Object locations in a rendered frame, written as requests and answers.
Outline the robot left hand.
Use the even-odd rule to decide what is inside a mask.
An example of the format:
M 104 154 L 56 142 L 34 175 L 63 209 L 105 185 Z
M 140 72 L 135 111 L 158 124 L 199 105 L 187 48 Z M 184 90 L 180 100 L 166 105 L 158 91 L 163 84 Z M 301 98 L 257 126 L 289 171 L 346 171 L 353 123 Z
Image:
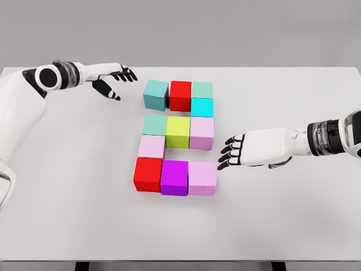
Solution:
M 112 76 L 116 81 L 123 82 L 134 82 L 137 81 L 138 78 L 135 73 L 127 66 L 120 65 L 119 71 L 106 72 L 98 76 L 98 78 L 92 81 L 92 87 L 102 96 L 113 99 L 116 101 L 120 101 L 121 98 L 118 96 L 116 92 L 104 81 L 104 77 Z

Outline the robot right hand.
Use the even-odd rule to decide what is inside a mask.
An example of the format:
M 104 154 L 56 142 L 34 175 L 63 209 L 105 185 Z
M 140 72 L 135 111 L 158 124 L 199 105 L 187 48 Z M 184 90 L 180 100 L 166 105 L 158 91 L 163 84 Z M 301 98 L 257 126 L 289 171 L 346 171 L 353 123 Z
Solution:
M 219 171 L 236 165 L 270 169 L 285 165 L 292 159 L 286 147 L 287 130 L 284 128 L 252 130 L 225 141 L 218 159 Z

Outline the teal cube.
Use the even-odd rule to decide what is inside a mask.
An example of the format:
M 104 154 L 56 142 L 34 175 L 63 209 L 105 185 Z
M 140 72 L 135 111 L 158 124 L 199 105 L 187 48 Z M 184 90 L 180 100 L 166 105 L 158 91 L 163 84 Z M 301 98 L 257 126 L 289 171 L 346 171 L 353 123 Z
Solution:
M 148 80 L 143 92 L 145 108 L 165 111 L 166 97 L 169 92 L 169 83 L 158 80 Z

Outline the pale pink cube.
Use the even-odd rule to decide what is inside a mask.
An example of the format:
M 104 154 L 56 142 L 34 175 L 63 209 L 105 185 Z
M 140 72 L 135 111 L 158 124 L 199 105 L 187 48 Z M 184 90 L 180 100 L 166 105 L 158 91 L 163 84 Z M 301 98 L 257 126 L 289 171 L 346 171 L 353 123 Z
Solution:
M 138 149 L 138 157 L 158 158 L 165 157 L 166 141 L 161 135 L 142 135 Z
M 190 161 L 188 164 L 188 195 L 213 196 L 216 188 L 215 162 Z
M 214 119 L 191 117 L 190 149 L 211 150 L 214 141 Z

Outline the bright cyan cube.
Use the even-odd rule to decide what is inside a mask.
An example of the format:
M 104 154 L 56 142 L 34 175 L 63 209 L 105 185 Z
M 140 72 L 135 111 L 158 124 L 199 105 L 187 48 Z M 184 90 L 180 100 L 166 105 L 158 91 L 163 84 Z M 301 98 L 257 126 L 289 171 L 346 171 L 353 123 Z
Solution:
M 192 117 L 214 117 L 214 101 L 209 98 L 191 99 Z

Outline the mint green cube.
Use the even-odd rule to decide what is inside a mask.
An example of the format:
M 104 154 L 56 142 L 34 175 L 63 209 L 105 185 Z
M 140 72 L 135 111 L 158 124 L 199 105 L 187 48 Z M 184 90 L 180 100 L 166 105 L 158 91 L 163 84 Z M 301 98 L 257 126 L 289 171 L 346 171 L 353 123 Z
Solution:
M 165 115 L 146 115 L 142 134 L 152 136 L 166 136 L 168 117 Z
M 213 99 L 213 83 L 212 82 L 192 82 L 192 97 Z

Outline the red cube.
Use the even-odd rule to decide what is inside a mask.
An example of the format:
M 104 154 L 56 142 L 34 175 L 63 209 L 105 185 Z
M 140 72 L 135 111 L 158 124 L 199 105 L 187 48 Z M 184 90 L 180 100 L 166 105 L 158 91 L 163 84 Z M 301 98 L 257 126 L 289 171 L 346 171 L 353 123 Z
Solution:
M 171 81 L 169 96 L 171 111 L 190 112 L 191 88 L 191 81 Z
M 133 183 L 137 191 L 160 193 L 162 159 L 137 158 Z

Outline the yellow-green cube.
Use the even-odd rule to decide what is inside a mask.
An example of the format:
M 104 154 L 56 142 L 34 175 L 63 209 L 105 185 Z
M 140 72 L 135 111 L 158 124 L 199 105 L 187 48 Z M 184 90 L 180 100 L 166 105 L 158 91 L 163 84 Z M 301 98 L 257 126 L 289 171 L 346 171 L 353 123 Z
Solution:
M 190 117 L 168 116 L 166 126 L 167 148 L 190 147 Z

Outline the magenta purple cube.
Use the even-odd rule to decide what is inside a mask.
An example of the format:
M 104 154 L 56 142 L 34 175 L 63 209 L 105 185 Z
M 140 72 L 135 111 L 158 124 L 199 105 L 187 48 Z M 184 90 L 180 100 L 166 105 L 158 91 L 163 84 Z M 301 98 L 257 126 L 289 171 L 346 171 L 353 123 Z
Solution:
M 162 195 L 186 196 L 188 191 L 188 162 L 163 160 L 160 186 Z

